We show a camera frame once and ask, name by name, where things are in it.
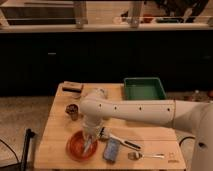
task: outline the metal spoon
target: metal spoon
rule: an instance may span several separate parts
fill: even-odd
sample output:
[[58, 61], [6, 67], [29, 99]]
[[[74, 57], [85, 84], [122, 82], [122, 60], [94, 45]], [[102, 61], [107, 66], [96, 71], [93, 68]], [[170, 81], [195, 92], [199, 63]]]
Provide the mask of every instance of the metal spoon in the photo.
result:
[[160, 158], [163, 159], [165, 156], [164, 154], [142, 154], [138, 151], [128, 153], [128, 159], [130, 160], [138, 160], [142, 157], [150, 157], [150, 158]]

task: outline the blue sponge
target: blue sponge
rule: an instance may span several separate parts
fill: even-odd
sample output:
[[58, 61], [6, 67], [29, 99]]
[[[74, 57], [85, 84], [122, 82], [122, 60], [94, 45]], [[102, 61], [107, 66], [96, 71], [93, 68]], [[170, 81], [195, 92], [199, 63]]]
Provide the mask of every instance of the blue sponge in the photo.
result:
[[109, 138], [104, 150], [103, 158], [110, 163], [115, 163], [119, 151], [119, 146], [120, 141], [114, 138]]

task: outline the floor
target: floor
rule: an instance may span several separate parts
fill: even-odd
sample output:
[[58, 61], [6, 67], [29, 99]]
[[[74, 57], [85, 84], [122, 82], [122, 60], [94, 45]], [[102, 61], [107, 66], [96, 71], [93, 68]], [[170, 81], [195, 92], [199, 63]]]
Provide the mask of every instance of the floor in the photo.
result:
[[[168, 99], [180, 100], [192, 95], [194, 96], [195, 93], [167, 93]], [[198, 100], [209, 100], [206, 92], [199, 92], [196, 95]], [[27, 128], [30, 128], [37, 134], [35, 140], [36, 144], [39, 144], [53, 99], [53, 96], [0, 97], [0, 139], [4, 140], [14, 149], [19, 159], [21, 159], [24, 135]], [[188, 134], [177, 131], [179, 141], [185, 136], [188, 136]], [[186, 140], [181, 147], [187, 164], [187, 171], [190, 170], [193, 143], [193, 140]], [[0, 166], [12, 163], [16, 163], [13, 154], [3, 144], [0, 144]]]

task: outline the plastic container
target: plastic container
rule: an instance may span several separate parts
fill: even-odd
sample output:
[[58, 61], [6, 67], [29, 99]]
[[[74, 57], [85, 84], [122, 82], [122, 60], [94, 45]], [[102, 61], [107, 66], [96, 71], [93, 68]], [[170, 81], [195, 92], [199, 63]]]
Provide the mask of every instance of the plastic container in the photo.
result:
[[126, 100], [164, 100], [166, 94], [158, 77], [124, 79]]

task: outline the cable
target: cable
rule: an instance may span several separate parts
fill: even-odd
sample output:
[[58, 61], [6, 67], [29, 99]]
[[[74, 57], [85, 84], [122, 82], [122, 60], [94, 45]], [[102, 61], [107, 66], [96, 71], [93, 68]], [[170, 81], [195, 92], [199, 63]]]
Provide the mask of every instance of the cable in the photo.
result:
[[192, 136], [188, 136], [188, 137], [184, 137], [180, 142], [179, 142], [179, 146], [182, 145], [182, 143], [186, 140], [186, 139], [195, 139], [195, 137], [192, 137]]
[[4, 142], [2, 139], [0, 139], [0, 142], [2, 142], [2, 143], [3, 143], [7, 148], [9, 148], [9, 150], [14, 154], [14, 156], [15, 156], [15, 158], [16, 158], [16, 160], [17, 160], [17, 164], [18, 164], [18, 163], [19, 163], [19, 159], [18, 159], [18, 157], [17, 157], [15, 151], [14, 151], [6, 142]]

